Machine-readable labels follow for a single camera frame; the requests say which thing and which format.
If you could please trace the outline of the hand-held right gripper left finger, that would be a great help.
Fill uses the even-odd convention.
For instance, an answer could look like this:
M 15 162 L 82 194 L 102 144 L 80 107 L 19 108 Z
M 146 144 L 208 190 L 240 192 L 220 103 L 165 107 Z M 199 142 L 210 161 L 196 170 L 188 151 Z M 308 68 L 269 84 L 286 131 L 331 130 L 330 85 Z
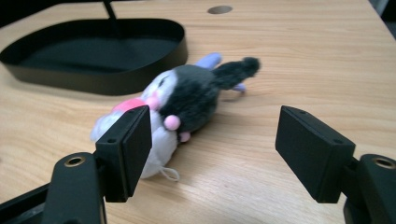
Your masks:
M 149 107 L 123 113 L 95 146 L 94 156 L 104 168 L 106 201 L 125 203 L 134 195 L 152 147 Z

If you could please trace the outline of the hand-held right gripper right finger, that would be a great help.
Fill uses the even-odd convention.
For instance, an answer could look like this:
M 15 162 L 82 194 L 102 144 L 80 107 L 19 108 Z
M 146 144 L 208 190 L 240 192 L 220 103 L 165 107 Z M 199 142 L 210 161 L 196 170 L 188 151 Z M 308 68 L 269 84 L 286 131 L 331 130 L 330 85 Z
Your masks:
M 337 203 L 338 180 L 355 144 L 302 109 L 282 105 L 276 151 L 318 203 Z

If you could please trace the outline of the grey white plush toy keychain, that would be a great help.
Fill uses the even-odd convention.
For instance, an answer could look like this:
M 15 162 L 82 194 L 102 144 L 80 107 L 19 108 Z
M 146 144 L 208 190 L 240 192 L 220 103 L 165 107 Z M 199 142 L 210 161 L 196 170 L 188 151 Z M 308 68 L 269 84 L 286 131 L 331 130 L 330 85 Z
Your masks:
M 115 105 L 99 118 L 91 131 L 92 141 L 105 132 L 128 110 L 149 107 L 152 148 L 141 176 L 157 174 L 178 181 L 177 170 L 168 163 L 181 143 L 205 126 L 213 117 L 222 91 L 246 90 L 243 81 L 254 77 L 261 68 L 257 58 L 223 63 L 218 53 L 210 53 L 195 64 L 185 64 L 156 76 L 138 97 Z

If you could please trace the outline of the grey round desk hole cover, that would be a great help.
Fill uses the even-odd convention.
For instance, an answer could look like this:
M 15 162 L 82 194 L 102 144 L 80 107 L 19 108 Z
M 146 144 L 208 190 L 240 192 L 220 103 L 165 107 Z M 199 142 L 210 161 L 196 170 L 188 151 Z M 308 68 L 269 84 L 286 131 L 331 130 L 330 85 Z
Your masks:
M 219 15 L 219 14 L 229 13 L 232 10 L 233 10 L 233 8 L 231 6 L 215 6 L 215 7 L 209 8 L 207 10 L 207 12 L 209 14 Z

